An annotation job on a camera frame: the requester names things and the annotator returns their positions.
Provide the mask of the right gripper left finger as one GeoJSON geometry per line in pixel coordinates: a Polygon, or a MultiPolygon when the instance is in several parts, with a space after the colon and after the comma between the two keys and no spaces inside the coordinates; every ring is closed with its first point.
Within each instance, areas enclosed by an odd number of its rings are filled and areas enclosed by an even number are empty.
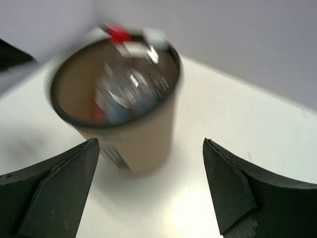
{"type": "Polygon", "coordinates": [[[74,238],[100,153],[96,138],[0,177],[2,238],[74,238]]]}

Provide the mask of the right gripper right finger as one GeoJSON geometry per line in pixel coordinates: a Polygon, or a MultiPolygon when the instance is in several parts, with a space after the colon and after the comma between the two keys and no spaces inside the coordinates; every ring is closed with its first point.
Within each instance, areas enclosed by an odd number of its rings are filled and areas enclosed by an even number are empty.
{"type": "Polygon", "coordinates": [[[204,140],[203,158],[223,237],[316,237],[315,184],[263,169],[210,139],[204,140]]]}

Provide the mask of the blue label water bottle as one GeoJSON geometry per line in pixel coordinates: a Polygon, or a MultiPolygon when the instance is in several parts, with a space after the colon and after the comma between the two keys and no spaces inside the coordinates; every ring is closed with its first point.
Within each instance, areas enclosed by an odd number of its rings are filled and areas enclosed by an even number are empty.
{"type": "Polygon", "coordinates": [[[103,110],[109,124],[126,123],[148,113],[159,102],[150,79],[135,69],[116,70],[102,79],[103,110]]]}
{"type": "Polygon", "coordinates": [[[145,28],[143,38],[143,52],[141,57],[137,59],[137,64],[147,85],[143,97],[147,107],[151,108],[163,101],[163,96],[169,88],[165,78],[168,40],[162,30],[153,28],[145,28]]]}

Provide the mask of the red label water bottle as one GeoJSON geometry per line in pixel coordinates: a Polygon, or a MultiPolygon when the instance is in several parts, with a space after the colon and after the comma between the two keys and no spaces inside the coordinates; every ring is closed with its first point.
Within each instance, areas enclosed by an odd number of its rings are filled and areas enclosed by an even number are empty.
{"type": "Polygon", "coordinates": [[[113,52],[112,55],[105,56],[102,76],[97,80],[95,85],[94,117],[95,120],[100,124],[109,124],[104,118],[104,96],[102,94],[103,77],[112,74],[112,72],[116,70],[127,71],[130,68],[137,70],[137,68],[133,66],[133,61],[136,59],[135,55],[126,46],[127,43],[131,42],[131,35],[125,29],[120,27],[108,27],[106,32],[109,34],[109,46],[113,52]]]}

